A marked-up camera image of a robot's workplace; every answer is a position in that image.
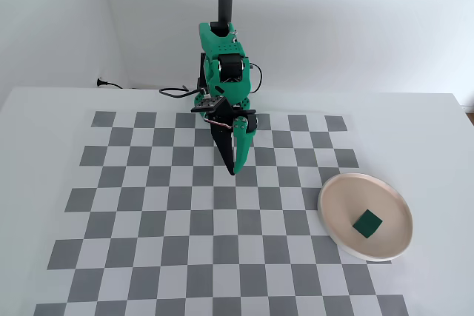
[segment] black cable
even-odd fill
[[[255,66],[258,68],[258,71],[260,72],[260,83],[258,83],[258,87],[257,89],[255,89],[253,92],[250,92],[250,94],[254,94],[254,93],[257,93],[258,90],[260,89],[260,86],[261,86],[261,80],[263,79],[264,77],[264,74],[261,72],[261,69],[259,66],[257,66],[255,63],[250,63],[251,66]]]

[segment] checkered mat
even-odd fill
[[[195,114],[96,112],[86,136],[34,316],[407,315],[390,262],[318,220],[322,184],[360,170],[343,117],[258,115],[236,176]]]

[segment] white wall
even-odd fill
[[[217,0],[110,3],[132,82],[195,85],[198,23],[216,20]],[[474,0],[234,0],[233,23],[263,88],[455,93],[474,105]]]
[[[0,0],[0,106],[13,86],[127,85],[107,0]]]

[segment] table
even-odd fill
[[[387,292],[410,315],[474,310],[474,128],[452,95],[286,93],[251,97],[259,112],[350,115],[370,171],[393,185],[414,220],[410,248],[393,261]],[[89,110],[186,112],[192,99],[154,90],[16,88],[0,112],[0,314],[16,315],[42,228],[61,189],[79,122]]]

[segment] green cube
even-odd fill
[[[353,224],[353,227],[359,231],[365,238],[369,238],[377,230],[382,220],[375,216],[370,210],[365,210],[360,218]]]

